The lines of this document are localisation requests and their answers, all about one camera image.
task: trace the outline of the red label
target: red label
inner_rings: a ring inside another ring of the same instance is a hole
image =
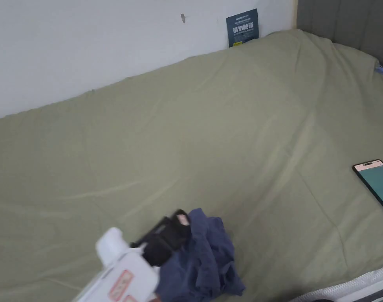
[[[124,295],[133,277],[134,275],[129,270],[126,269],[125,271],[123,271],[119,276],[118,280],[113,285],[112,289],[109,291],[109,298],[114,302],[118,302]]]

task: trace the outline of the mattress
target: mattress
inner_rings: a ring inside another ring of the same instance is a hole
[[[109,227],[132,241],[177,208],[222,217],[241,300],[382,267],[383,208],[351,170],[383,160],[376,64],[284,31],[0,119],[0,301],[73,299]]]

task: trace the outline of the navy fabric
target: navy fabric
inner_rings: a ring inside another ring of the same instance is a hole
[[[235,248],[219,217],[190,212],[191,238],[160,270],[156,292],[163,302],[210,301],[245,289],[235,268]]]

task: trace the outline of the black device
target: black device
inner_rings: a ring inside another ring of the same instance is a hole
[[[353,165],[352,169],[383,206],[383,162],[372,160]]]
[[[190,219],[186,212],[177,210],[172,216],[164,217],[154,228],[136,242],[131,248],[146,244],[143,257],[151,266],[162,266],[190,238]]]

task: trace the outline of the gray headboard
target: gray headboard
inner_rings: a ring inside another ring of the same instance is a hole
[[[299,0],[297,28],[371,54],[383,65],[383,0]]]

